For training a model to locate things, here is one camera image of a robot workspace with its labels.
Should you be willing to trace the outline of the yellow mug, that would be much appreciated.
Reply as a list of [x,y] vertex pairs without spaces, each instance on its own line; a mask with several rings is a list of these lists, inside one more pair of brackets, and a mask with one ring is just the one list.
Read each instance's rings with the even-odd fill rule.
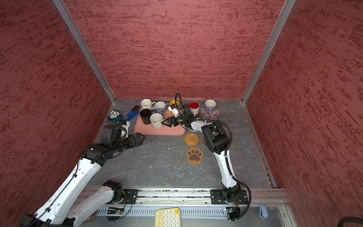
[[179,108],[179,113],[182,113],[182,110],[180,109],[180,107],[181,107],[181,104],[180,104],[180,102],[179,101],[174,101],[174,100],[172,100],[172,101],[170,101],[169,102],[169,106],[171,107],[171,106],[178,106],[178,108]]

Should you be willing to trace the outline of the lavender mug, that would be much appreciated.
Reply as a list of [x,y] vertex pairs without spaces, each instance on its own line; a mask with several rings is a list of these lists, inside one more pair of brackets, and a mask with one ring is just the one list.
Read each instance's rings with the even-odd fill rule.
[[205,101],[205,111],[207,114],[212,114],[216,107],[216,101],[209,99]]

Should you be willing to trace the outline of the woven rattan coaster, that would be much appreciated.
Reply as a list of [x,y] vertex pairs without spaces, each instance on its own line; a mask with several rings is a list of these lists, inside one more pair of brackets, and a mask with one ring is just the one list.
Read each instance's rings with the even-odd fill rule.
[[195,147],[199,144],[199,136],[193,132],[187,133],[184,137],[184,142],[190,147]]

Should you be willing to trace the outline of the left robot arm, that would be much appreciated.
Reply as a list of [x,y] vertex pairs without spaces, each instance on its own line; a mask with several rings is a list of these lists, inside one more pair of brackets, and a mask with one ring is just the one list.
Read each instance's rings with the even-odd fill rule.
[[22,217],[21,227],[78,227],[100,207],[107,203],[126,205],[127,196],[121,183],[108,180],[92,196],[77,206],[75,200],[91,178],[104,164],[126,149],[139,147],[145,136],[128,135],[119,124],[104,127],[99,143],[90,144],[79,155],[74,169],[53,196],[35,214]]

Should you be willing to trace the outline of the black mug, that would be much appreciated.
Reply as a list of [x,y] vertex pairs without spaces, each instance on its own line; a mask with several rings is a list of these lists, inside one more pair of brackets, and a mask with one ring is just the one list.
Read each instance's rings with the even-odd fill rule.
[[152,114],[155,114],[155,113],[156,113],[155,110],[150,110],[150,109],[141,110],[140,111],[140,117],[141,117],[142,122],[145,125],[150,125],[151,124],[150,117],[151,117]]

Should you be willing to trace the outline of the pink flower coaster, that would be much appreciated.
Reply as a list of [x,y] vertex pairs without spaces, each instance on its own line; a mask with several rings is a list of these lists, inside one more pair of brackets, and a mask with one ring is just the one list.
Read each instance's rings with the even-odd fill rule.
[[212,113],[207,113],[204,108],[201,109],[201,118],[205,120],[216,120],[220,115],[218,110],[213,110]]

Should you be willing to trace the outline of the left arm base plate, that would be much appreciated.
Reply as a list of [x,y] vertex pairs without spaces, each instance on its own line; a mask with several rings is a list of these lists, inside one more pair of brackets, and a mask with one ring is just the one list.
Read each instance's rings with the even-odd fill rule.
[[138,197],[138,189],[123,189],[126,197],[126,204],[135,204]]

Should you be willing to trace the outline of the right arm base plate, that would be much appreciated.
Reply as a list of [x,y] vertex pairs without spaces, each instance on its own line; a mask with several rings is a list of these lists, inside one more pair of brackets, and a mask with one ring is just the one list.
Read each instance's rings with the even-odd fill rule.
[[229,204],[229,205],[247,205],[248,204],[248,195],[245,190],[241,190],[238,196],[229,201],[223,195],[222,189],[212,189],[210,190],[211,203],[213,205],[221,205],[221,204]]

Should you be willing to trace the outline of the white mug red inside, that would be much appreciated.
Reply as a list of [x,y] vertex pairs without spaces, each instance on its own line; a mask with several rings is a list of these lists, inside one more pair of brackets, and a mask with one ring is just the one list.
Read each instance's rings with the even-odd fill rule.
[[191,101],[189,103],[189,107],[194,116],[197,116],[199,114],[199,107],[200,107],[199,102]]

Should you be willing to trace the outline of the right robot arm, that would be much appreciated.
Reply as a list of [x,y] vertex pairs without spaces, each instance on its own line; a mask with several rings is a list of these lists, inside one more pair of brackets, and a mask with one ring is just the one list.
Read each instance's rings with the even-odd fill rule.
[[243,201],[250,204],[250,188],[239,181],[233,171],[229,151],[233,141],[233,134],[227,124],[220,120],[206,120],[194,116],[178,104],[171,105],[168,110],[173,116],[163,120],[162,125],[168,127],[181,125],[186,129],[203,133],[206,146],[216,157],[221,173],[222,190],[220,193],[222,199],[226,203],[233,204],[243,197]]

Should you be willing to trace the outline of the brown paw print coaster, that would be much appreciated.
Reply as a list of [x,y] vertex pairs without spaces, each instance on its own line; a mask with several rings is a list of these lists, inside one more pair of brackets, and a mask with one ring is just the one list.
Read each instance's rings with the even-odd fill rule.
[[199,147],[190,147],[186,151],[187,161],[191,165],[200,165],[204,158],[204,152]]

